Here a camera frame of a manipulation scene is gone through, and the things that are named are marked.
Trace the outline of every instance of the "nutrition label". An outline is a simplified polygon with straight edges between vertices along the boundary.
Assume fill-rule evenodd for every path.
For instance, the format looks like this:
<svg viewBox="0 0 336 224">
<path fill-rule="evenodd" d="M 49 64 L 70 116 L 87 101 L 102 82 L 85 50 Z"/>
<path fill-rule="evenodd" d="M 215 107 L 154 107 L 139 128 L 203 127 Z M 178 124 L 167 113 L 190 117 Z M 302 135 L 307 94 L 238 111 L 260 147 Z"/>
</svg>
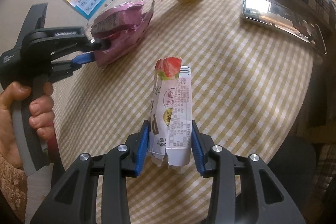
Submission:
<svg viewBox="0 0 336 224">
<path fill-rule="evenodd" d="M 175 90 L 169 128 L 169 148 L 189 148 L 192 130 L 192 90 L 190 67 L 181 67 Z"/>
</svg>

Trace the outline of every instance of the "metal screw cap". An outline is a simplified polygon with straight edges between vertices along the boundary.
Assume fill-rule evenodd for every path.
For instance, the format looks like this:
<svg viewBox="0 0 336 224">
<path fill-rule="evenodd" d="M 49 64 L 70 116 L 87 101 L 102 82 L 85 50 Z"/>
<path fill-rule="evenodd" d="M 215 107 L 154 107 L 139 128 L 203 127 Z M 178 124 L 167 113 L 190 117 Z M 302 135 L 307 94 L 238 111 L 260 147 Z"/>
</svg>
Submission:
<svg viewBox="0 0 336 224">
<path fill-rule="evenodd" d="M 88 158 L 89 158 L 89 154 L 87 154 L 87 153 L 83 153 L 79 156 L 80 160 L 87 160 Z"/>
<path fill-rule="evenodd" d="M 215 152 L 221 152 L 223 150 L 223 148 L 220 145 L 214 145 L 212 147 L 212 150 Z"/>
<path fill-rule="evenodd" d="M 259 156 L 257 154 L 252 154 L 250 156 L 250 159 L 253 160 L 253 161 L 258 161 L 259 160 Z"/>
<path fill-rule="evenodd" d="M 118 150 L 119 150 L 120 152 L 124 152 L 124 151 L 126 151 L 127 148 L 128 148 L 127 145 L 124 145 L 124 144 L 118 146 Z"/>
</svg>

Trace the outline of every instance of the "table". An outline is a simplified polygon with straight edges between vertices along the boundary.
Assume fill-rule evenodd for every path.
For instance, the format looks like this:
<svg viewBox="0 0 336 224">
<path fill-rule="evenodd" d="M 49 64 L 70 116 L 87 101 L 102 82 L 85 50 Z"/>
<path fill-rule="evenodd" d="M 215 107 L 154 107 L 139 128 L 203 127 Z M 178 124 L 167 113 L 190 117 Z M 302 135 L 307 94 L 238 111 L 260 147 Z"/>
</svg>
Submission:
<svg viewBox="0 0 336 224">
<path fill-rule="evenodd" d="M 149 10 L 152 0 L 145 1 Z M 150 117 L 156 60 L 167 56 L 192 68 L 193 119 L 200 132 L 233 154 L 253 152 L 268 162 L 300 110 L 314 55 L 290 36 L 242 22 L 241 3 L 156 0 L 134 51 L 104 71 L 88 64 L 56 83 L 55 127 L 65 168 L 80 153 L 106 153 L 140 130 Z M 193 158 L 178 170 L 147 159 L 140 177 L 127 180 L 131 222 L 197 223 L 207 215 L 211 184 Z"/>
</svg>

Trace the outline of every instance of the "sleeve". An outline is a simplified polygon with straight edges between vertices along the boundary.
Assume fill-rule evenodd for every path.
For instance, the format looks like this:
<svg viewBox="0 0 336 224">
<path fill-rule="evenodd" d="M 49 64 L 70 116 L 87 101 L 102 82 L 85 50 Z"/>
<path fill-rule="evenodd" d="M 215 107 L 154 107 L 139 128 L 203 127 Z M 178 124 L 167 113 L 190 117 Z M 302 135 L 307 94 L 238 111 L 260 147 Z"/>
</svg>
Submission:
<svg viewBox="0 0 336 224">
<path fill-rule="evenodd" d="M 27 177 L 0 155 L 0 190 L 17 217 L 24 223 L 27 206 Z"/>
</svg>

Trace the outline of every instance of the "strawberry image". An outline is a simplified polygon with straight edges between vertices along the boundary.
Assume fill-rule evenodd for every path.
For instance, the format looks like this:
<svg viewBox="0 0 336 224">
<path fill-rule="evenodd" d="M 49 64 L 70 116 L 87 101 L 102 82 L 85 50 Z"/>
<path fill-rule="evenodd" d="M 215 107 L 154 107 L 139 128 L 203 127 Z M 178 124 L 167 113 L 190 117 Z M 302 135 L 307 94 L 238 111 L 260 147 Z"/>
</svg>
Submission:
<svg viewBox="0 0 336 224">
<path fill-rule="evenodd" d="M 163 60 L 163 71 L 168 78 L 174 77 L 180 72 L 182 59 L 167 57 Z"/>
<path fill-rule="evenodd" d="M 155 65 L 155 71 L 163 71 L 163 58 L 159 59 Z"/>
</svg>

